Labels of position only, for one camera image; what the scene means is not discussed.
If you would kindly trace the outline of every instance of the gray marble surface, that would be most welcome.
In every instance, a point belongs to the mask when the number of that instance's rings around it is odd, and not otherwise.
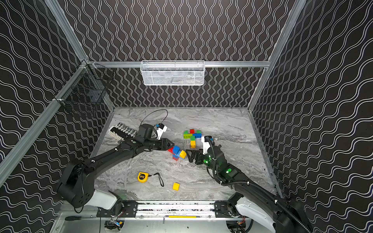
[[[111,125],[121,122],[138,129],[141,120],[154,108],[118,108]],[[241,169],[250,179],[274,193],[263,156],[260,152],[246,109],[222,108],[169,108],[163,122],[167,131],[162,137],[169,138],[181,149],[190,148],[190,140],[183,138],[188,129],[199,129],[203,135],[211,135],[229,163]],[[165,111],[147,117],[144,123],[160,123]],[[197,148],[202,148],[196,140]],[[117,146],[117,140],[106,135],[98,154]],[[154,174],[159,172],[164,181],[161,187],[158,176],[148,178],[145,183],[137,180],[140,171]],[[173,183],[180,189],[172,189]],[[110,190],[124,199],[134,200],[225,200],[234,191],[217,184],[206,172],[204,165],[189,163],[188,159],[175,161],[168,151],[144,152],[131,160],[124,161],[100,175],[95,187]]]

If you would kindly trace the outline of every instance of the white wire basket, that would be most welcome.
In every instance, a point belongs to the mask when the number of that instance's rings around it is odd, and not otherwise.
[[[141,62],[140,72],[145,85],[201,86],[205,83],[205,61]]]

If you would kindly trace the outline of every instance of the yellow tape measure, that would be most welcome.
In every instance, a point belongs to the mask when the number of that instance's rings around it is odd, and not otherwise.
[[[148,180],[149,173],[146,172],[139,172],[139,175],[137,176],[137,180],[141,183],[144,183]]]

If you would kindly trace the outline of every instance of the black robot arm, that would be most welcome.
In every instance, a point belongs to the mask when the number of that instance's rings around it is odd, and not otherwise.
[[[240,169],[228,163],[220,150],[221,146],[215,146],[210,138],[205,138],[205,141],[210,143],[210,148],[203,155],[203,163],[212,169],[216,182],[233,188],[262,208],[272,217],[276,233],[311,233],[303,204],[293,199],[286,201],[279,195],[268,192]]]
[[[174,146],[174,143],[167,138],[161,140],[152,138],[155,129],[148,124],[140,125],[134,137],[118,128],[112,128],[112,131],[123,139],[116,148],[83,161],[71,161],[62,174],[57,192],[74,208],[82,207],[90,201],[95,191],[94,180],[106,170],[145,150],[165,151]],[[111,207],[112,215],[120,213],[121,201],[121,198],[117,197],[117,203]]]

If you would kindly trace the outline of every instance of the wall panel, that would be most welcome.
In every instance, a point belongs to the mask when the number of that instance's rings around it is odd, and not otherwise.
[[[62,205],[57,183],[67,163],[89,158],[109,111],[74,118],[63,107],[0,188],[0,232],[48,233]]]
[[[80,64],[43,0],[0,1],[0,161]]]
[[[59,0],[90,60],[269,60],[294,0]]]
[[[314,232],[372,232],[373,2],[309,0],[253,111]]]
[[[118,107],[247,107],[263,68],[207,68],[203,86],[146,86],[140,69],[115,72],[109,95]]]

